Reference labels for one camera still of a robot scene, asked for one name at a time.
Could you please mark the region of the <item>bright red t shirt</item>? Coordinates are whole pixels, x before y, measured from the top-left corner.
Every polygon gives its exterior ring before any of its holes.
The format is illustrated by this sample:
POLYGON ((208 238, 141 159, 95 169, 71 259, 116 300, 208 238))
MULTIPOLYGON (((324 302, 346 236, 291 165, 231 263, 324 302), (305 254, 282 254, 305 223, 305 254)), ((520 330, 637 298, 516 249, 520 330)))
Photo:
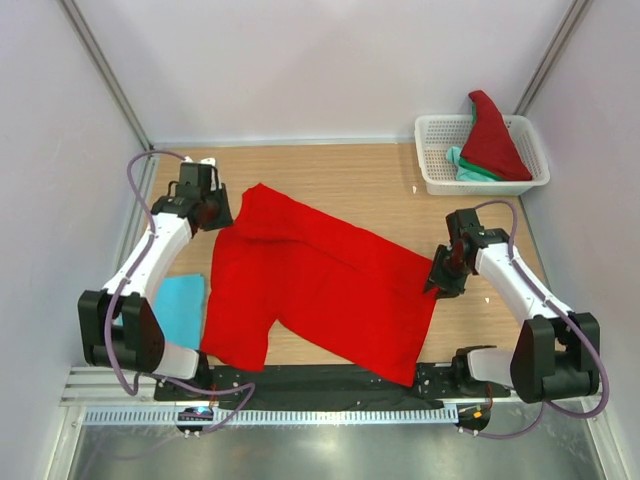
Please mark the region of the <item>bright red t shirt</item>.
POLYGON ((217 236, 202 350, 265 366, 280 323, 382 378, 411 386, 436 298, 432 262, 259 184, 217 236))

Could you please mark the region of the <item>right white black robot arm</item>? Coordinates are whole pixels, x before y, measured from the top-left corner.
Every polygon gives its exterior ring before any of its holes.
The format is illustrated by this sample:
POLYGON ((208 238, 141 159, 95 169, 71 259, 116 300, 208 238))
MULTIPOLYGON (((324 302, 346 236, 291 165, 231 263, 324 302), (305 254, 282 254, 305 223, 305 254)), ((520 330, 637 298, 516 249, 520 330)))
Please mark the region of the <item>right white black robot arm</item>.
POLYGON ((439 299, 456 298, 469 276, 484 278, 520 327, 511 351, 494 346, 457 351, 452 387, 472 396, 486 382, 513 389, 526 403, 591 396, 604 375, 599 358, 600 328, 590 313, 558 300, 526 265, 515 234, 485 228, 474 208, 446 217, 449 240, 436 249, 424 290, 439 299))

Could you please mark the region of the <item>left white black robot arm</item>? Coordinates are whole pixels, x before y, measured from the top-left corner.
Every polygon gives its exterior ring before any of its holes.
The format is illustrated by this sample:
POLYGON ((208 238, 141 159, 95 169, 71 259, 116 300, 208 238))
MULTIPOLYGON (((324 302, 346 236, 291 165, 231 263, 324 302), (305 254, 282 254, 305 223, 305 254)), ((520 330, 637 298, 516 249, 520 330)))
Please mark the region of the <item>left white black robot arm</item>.
POLYGON ((226 185, 217 162, 181 159, 179 178, 153 205, 145 205, 148 227, 117 273, 99 290, 86 290, 77 309, 84 358, 92 366, 174 378, 189 399, 212 387, 197 348, 169 341, 152 303, 169 267, 199 231, 233 224, 226 185))

